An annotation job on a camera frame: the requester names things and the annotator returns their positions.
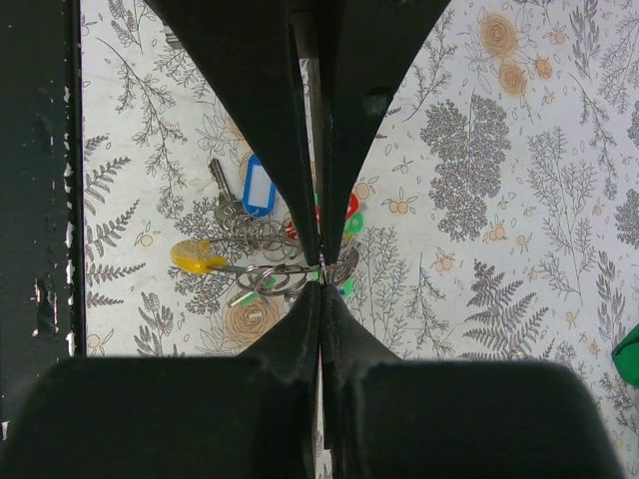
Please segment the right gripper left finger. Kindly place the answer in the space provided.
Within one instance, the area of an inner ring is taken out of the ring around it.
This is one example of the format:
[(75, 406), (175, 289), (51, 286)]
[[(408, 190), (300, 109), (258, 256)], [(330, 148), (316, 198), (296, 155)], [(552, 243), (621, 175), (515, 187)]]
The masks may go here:
[(5, 478), (311, 478), (320, 286), (236, 356), (74, 358), (8, 430)]

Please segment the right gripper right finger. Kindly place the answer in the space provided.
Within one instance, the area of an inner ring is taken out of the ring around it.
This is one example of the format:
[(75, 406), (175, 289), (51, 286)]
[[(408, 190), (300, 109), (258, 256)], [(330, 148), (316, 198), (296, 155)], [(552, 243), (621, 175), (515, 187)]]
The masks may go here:
[(594, 401), (535, 359), (403, 360), (320, 291), (324, 437), (336, 478), (619, 478)]

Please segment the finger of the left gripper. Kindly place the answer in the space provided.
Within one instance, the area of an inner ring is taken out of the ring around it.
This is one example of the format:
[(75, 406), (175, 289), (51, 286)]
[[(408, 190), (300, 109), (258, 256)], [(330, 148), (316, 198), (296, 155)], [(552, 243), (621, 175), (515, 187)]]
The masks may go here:
[(319, 2), (319, 200), (338, 244), (372, 140), (444, 1)]
[(305, 258), (320, 240), (295, 32), (286, 1), (155, 0), (289, 207)]

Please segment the green tag key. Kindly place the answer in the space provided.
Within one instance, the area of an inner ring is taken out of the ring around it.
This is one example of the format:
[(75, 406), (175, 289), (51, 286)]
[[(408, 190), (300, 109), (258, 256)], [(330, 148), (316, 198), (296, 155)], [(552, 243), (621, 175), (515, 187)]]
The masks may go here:
[(346, 221), (343, 232), (346, 236), (355, 236), (359, 234), (363, 227), (363, 214), (362, 212), (357, 212)]

